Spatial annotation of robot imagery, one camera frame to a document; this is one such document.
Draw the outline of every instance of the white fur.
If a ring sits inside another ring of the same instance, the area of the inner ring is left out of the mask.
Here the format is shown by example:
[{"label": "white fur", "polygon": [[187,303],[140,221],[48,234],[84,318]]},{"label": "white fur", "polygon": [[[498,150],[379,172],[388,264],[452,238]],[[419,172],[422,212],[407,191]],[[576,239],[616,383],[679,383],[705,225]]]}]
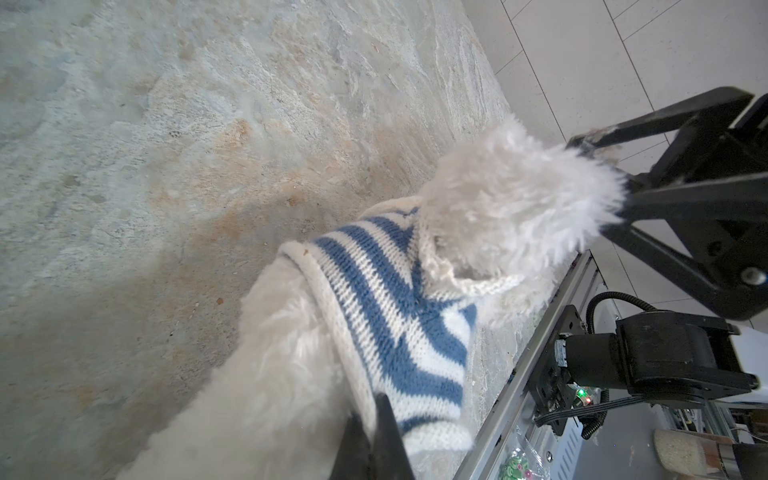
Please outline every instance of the white fur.
[{"label": "white fur", "polygon": [[[409,201],[422,205],[457,277],[519,280],[481,299],[478,321],[493,324],[494,305],[504,305],[504,321],[541,308],[552,267],[614,221],[622,198],[608,166],[545,150],[511,118],[443,158],[422,199]],[[353,396],[309,284],[278,258],[242,308],[234,354],[118,478],[328,478]]]}]

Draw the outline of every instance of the fluffy plush head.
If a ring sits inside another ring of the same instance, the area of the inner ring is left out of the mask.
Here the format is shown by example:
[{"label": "fluffy plush head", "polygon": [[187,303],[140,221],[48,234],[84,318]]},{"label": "fluffy plush head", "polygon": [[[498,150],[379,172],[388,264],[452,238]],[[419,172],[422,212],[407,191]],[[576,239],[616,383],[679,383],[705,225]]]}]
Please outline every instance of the fluffy plush head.
[{"label": "fluffy plush head", "polygon": [[543,148],[510,117],[439,161],[421,191],[422,230],[457,278],[519,282],[618,221],[623,183],[576,150]]}]

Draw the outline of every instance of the tiled floor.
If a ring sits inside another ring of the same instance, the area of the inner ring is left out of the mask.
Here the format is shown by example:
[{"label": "tiled floor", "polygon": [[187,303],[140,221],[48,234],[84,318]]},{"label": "tiled floor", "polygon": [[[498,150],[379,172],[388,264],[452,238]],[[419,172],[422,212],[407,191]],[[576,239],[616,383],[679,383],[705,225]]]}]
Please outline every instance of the tiled floor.
[{"label": "tiled floor", "polygon": [[[768,92],[766,0],[464,0],[512,111],[547,145],[711,88]],[[672,134],[610,152],[648,171]],[[663,220],[636,223],[687,253]],[[707,309],[604,238],[592,246],[609,288],[671,310]],[[639,310],[617,302],[622,315]],[[768,314],[753,319],[768,332]]]}]

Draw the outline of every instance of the clear plastic bag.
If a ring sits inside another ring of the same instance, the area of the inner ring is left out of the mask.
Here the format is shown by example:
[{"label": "clear plastic bag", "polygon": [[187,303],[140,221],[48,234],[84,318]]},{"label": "clear plastic bag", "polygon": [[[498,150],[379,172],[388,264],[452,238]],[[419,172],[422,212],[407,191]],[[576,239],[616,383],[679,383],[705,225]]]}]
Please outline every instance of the clear plastic bag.
[{"label": "clear plastic bag", "polygon": [[549,480],[549,469],[541,456],[516,427],[514,437],[505,446],[507,459],[499,467],[499,480]]}]

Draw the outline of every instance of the screw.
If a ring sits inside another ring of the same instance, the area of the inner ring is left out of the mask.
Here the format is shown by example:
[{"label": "screw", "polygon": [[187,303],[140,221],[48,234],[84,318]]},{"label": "screw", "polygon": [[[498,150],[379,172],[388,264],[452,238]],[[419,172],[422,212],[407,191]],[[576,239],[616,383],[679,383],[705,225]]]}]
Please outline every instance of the screw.
[{"label": "screw", "polygon": [[768,280],[766,273],[756,266],[748,266],[741,270],[741,281],[747,285],[763,285],[766,280]]}]

